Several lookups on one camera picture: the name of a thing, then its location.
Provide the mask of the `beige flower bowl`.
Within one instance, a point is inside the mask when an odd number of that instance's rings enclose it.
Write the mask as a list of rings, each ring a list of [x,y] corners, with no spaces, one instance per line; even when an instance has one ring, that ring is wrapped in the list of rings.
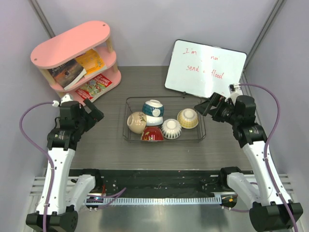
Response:
[[[143,112],[134,112],[127,118],[128,128],[136,134],[141,134],[147,124],[147,116]]]

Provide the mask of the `black wire dish rack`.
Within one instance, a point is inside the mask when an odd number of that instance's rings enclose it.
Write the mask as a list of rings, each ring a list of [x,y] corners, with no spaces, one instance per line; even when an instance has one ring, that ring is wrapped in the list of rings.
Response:
[[[185,109],[193,109],[195,105],[198,105],[204,101],[203,98],[185,95],[185,96],[156,96],[156,97],[129,97],[125,104],[124,125],[123,125],[123,137],[129,142],[141,142],[140,135],[132,132],[127,124],[127,118],[131,113],[142,110],[143,104],[150,99],[160,101],[165,109],[163,119],[177,118],[177,114]],[[206,138],[206,126],[204,117],[198,115],[198,125],[193,129],[182,129],[182,133],[179,138],[174,140],[164,139],[164,142],[200,142]]]

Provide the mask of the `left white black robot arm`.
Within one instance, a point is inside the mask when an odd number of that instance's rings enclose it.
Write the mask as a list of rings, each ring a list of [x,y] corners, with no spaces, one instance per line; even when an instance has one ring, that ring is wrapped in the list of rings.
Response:
[[[80,104],[69,95],[53,105],[59,108],[60,115],[47,135],[48,167],[43,191],[35,212],[27,215],[26,225],[37,232],[73,232],[87,195],[99,192],[103,179],[98,169],[83,169],[73,188],[67,191],[71,163],[81,136],[104,114],[89,99]]]

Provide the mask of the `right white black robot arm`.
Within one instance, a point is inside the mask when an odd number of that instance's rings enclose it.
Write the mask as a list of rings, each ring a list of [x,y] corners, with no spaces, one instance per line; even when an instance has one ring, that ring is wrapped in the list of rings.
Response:
[[[252,226],[257,232],[294,229],[303,214],[300,203],[294,203],[285,190],[274,166],[268,137],[255,121],[256,104],[246,95],[226,99],[213,93],[194,107],[201,115],[210,115],[216,122],[232,126],[233,136],[247,156],[257,187],[254,187],[238,167],[220,170],[218,185],[224,191],[234,190],[246,203]]]

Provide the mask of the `red flower bowl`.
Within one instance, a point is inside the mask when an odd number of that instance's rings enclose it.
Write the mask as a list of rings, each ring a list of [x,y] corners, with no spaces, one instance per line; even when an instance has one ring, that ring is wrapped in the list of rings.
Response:
[[[142,132],[141,138],[142,141],[163,141],[164,136],[162,130],[157,127],[145,127]]]

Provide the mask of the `teal plaid bowl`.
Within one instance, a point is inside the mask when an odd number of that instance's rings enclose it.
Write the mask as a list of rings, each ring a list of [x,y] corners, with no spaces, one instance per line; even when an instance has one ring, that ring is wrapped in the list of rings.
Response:
[[[142,112],[147,116],[162,117],[164,114],[164,106],[160,101],[151,99],[144,103]]]

